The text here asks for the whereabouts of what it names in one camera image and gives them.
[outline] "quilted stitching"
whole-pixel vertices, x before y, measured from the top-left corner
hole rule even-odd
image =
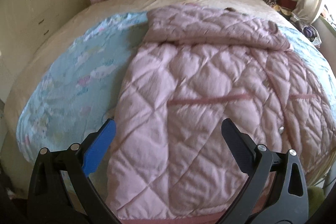
[[[195,5],[148,18],[147,43],[128,68],[115,114],[107,204],[119,218],[226,210],[246,180],[221,136],[226,117],[256,143],[295,149],[307,177],[335,147],[324,91],[273,22]],[[251,99],[167,105],[236,94]]]

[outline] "metal screw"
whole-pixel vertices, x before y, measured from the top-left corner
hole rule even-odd
[[[284,132],[285,128],[284,127],[280,127],[279,128],[279,133],[282,134]]]
[[[73,150],[73,151],[76,151],[76,150],[78,150],[79,149],[79,143],[73,143],[72,145],[71,145],[71,150]]]
[[[290,153],[292,156],[296,156],[296,151],[293,150],[293,149],[289,150],[289,153]]]
[[[41,155],[44,155],[47,152],[48,152],[48,149],[46,149],[45,147],[40,150]]]
[[[260,151],[266,151],[267,150],[266,146],[264,146],[263,144],[258,145],[258,149]]]

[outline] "pink trim stripe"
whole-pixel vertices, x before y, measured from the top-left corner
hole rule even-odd
[[[252,97],[248,93],[227,95],[217,98],[202,98],[202,99],[173,99],[167,102],[167,106],[176,105],[213,105],[225,103],[234,100],[250,100]]]
[[[215,223],[224,213],[175,219],[120,219],[122,224],[202,224]]]
[[[316,98],[316,94],[291,94],[289,99],[310,99]]]

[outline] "bed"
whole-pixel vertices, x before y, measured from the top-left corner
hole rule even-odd
[[[318,76],[336,121],[336,79],[318,50],[262,0],[108,0],[76,15],[50,37],[16,79],[5,105],[9,132],[20,152],[34,163],[42,147],[66,149],[114,116],[128,64],[148,30],[146,11],[171,4],[196,3],[271,20],[294,51]],[[335,151],[307,178],[316,182],[331,166]],[[92,174],[106,197],[106,156]]]

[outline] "green object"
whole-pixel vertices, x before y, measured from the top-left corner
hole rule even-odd
[[[317,209],[322,205],[325,197],[323,189],[316,186],[309,186],[308,190],[308,204],[309,217],[311,217]]]

